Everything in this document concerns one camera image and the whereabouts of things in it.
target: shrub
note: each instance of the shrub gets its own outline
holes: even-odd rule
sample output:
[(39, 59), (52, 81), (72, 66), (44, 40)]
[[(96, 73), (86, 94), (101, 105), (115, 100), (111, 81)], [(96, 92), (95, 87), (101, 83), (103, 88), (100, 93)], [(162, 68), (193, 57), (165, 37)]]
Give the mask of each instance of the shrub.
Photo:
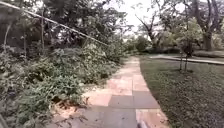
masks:
[(105, 53), (99, 47), (86, 45), (81, 50), (55, 50), (48, 57), (28, 61), (22, 71), (21, 67), (14, 69), (17, 66), (13, 59), (1, 61), (0, 75), (9, 73), (5, 75), (7, 79), (0, 79), (0, 113), (6, 119), (14, 118), (16, 124), (9, 122), (10, 127), (22, 128), (48, 118), (49, 106), (56, 102), (55, 98), (82, 104), (81, 95), (86, 85), (98, 84), (109, 77), (118, 67), (116, 62), (119, 61), (114, 59), (119, 60), (120, 56), (116, 49)]
[(138, 40), (138, 42), (136, 44), (136, 49), (139, 52), (144, 52), (146, 47), (149, 44), (148, 40), (146, 38), (142, 37), (142, 36), (139, 36), (137, 40)]

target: stone tile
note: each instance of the stone tile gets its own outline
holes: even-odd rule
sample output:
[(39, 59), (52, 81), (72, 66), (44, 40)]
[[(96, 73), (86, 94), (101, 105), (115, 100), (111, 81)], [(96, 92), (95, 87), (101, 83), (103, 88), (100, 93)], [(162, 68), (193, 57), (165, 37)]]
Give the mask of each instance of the stone tile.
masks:
[(137, 109), (136, 119), (150, 128), (169, 128), (167, 117), (161, 109)]
[(133, 85), (133, 90), (134, 91), (145, 91), (145, 92), (149, 92), (149, 89), (147, 87), (147, 85)]
[(134, 75), (133, 76), (133, 86), (135, 86), (135, 85), (147, 86), (147, 83), (145, 82), (145, 79), (142, 75)]
[(132, 77), (122, 77), (121, 79), (110, 79), (107, 81), (107, 88), (109, 89), (127, 89), (132, 90)]
[(160, 108), (150, 92), (133, 91), (134, 106), (136, 109)]
[(113, 89), (112, 95), (117, 95), (117, 96), (132, 96), (132, 90), (127, 90), (127, 89)]
[(134, 108), (133, 96), (116, 96), (111, 97), (109, 107), (113, 108)]
[(136, 126), (134, 109), (108, 108), (102, 124), (102, 128), (136, 128)]
[(89, 104), (92, 106), (108, 106), (111, 94), (96, 94), (89, 97)]
[(103, 115), (105, 113), (104, 107), (91, 107), (88, 109), (85, 109), (82, 113), (82, 116), (84, 116), (87, 120), (83, 120), (87, 124), (91, 125), (98, 125), (100, 126), (102, 124)]

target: foliage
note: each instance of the foliage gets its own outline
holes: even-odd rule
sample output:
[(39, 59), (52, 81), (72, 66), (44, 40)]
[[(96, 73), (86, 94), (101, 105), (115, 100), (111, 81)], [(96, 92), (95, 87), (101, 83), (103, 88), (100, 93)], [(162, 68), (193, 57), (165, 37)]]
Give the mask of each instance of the foliage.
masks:
[(146, 38), (144, 38), (142, 36), (138, 37), (137, 44), (136, 44), (136, 49), (139, 52), (143, 52), (148, 45), (149, 45), (149, 41)]
[(94, 44), (83, 49), (55, 50), (48, 57), (27, 62), (24, 68), (15, 66), (23, 64), (19, 61), (5, 56), (2, 59), (0, 113), (7, 121), (13, 118), (8, 123), (16, 128), (46, 121), (50, 106), (58, 102), (55, 99), (82, 104), (87, 85), (99, 84), (119, 65)]

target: tree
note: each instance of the tree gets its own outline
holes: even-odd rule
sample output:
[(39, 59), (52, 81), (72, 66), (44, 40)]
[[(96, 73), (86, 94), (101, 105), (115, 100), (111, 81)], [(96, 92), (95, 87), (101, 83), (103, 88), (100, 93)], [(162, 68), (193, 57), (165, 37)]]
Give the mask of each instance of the tree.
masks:
[(203, 41), (207, 51), (212, 50), (212, 34), (219, 26), (219, 11), (216, 0), (207, 0), (208, 16), (201, 15), (198, 0), (193, 0), (194, 17), (203, 31)]

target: wire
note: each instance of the wire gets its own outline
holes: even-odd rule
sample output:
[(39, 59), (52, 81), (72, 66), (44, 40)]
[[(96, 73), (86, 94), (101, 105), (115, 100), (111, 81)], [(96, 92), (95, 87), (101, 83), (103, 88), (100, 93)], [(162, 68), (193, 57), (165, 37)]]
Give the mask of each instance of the wire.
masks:
[(93, 38), (93, 37), (91, 37), (91, 36), (88, 36), (88, 35), (86, 35), (86, 34), (84, 34), (84, 33), (82, 33), (82, 32), (79, 32), (79, 31), (77, 31), (77, 30), (75, 30), (75, 29), (73, 29), (73, 28), (70, 28), (70, 27), (68, 27), (68, 26), (66, 26), (66, 25), (60, 24), (60, 23), (58, 23), (58, 22), (56, 22), (56, 21), (54, 21), (54, 20), (48, 19), (48, 18), (46, 18), (46, 17), (42, 17), (42, 16), (40, 16), (40, 15), (38, 15), (38, 14), (36, 14), (36, 13), (33, 13), (33, 12), (30, 12), (30, 11), (21, 9), (21, 8), (15, 6), (15, 5), (12, 5), (12, 4), (3, 2), (3, 1), (0, 1), (0, 4), (1, 4), (1, 5), (4, 5), (4, 6), (7, 6), (7, 7), (10, 7), (10, 8), (14, 8), (14, 9), (16, 9), (16, 10), (19, 10), (19, 11), (22, 11), (22, 12), (25, 12), (25, 13), (28, 13), (28, 14), (30, 14), (30, 15), (33, 15), (33, 16), (36, 16), (36, 17), (39, 17), (39, 18), (43, 18), (43, 19), (46, 20), (46, 21), (49, 21), (49, 22), (54, 23), (54, 24), (57, 24), (58, 26), (64, 27), (64, 28), (66, 28), (66, 29), (69, 29), (69, 30), (71, 30), (71, 31), (73, 31), (73, 32), (75, 32), (75, 33), (78, 33), (78, 34), (80, 34), (80, 35), (82, 35), (82, 36), (85, 36), (85, 37), (91, 39), (91, 40), (94, 40), (94, 41), (96, 41), (96, 42), (98, 42), (98, 43), (100, 43), (100, 44), (102, 44), (102, 45), (108, 46), (107, 44), (105, 44), (105, 43), (103, 43), (103, 42), (101, 42), (101, 41), (99, 41), (99, 40), (97, 40), (97, 39), (95, 39), (95, 38)]

